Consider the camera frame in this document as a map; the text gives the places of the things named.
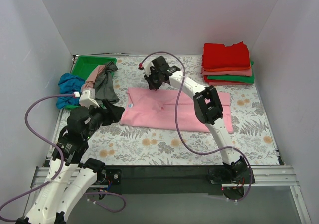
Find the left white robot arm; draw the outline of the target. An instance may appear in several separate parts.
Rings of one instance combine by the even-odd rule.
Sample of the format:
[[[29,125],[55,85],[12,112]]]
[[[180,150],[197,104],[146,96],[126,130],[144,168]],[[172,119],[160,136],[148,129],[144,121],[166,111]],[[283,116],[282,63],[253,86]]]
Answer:
[[[53,151],[46,185],[27,214],[18,224],[64,224],[87,189],[101,177],[105,163],[97,159],[81,159],[88,141],[102,126],[118,123],[124,107],[107,100],[102,107],[76,107],[70,111],[67,125],[61,130]]]

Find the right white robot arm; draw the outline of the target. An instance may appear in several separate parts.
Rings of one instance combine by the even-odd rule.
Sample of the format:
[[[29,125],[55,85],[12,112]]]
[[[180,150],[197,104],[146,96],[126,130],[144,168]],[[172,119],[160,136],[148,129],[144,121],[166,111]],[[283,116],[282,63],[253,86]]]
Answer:
[[[249,184],[253,182],[253,171],[246,156],[236,147],[231,145],[231,138],[226,130],[223,115],[223,107],[218,92],[214,86],[204,86],[186,76],[186,68],[180,59],[182,69],[177,66],[170,66],[163,56],[153,59],[144,65],[145,59],[139,64],[139,69],[144,70],[144,79],[149,85],[149,89],[158,90],[162,84],[167,83],[178,89],[174,120],[177,134],[184,147],[196,155],[210,155],[221,153],[223,162],[223,172],[230,182],[245,180],[244,174],[249,173]],[[204,124],[214,138],[218,149],[200,153],[192,150],[184,142],[178,124],[178,102],[181,93],[185,93],[194,102],[194,113],[198,121]]]

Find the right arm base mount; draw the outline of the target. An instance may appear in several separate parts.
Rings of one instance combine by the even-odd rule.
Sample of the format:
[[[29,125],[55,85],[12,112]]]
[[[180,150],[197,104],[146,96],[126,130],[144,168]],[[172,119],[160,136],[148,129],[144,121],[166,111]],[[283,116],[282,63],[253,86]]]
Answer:
[[[207,179],[211,184],[220,185],[226,200],[238,202],[245,196],[245,185],[255,184],[253,172],[249,169],[239,176],[232,175],[224,166],[213,166],[208,169]]]

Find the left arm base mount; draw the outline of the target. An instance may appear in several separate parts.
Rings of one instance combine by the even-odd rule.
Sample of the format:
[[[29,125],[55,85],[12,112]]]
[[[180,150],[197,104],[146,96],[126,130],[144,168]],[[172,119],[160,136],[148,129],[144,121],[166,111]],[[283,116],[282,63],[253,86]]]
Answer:
[[[121,182],[121,170],[120,169],[103,169],[97,173],[97,180],[93,184],[94,191],[98,192],[98,200],[102,200],[110,191],[112,186],[119,185]]]

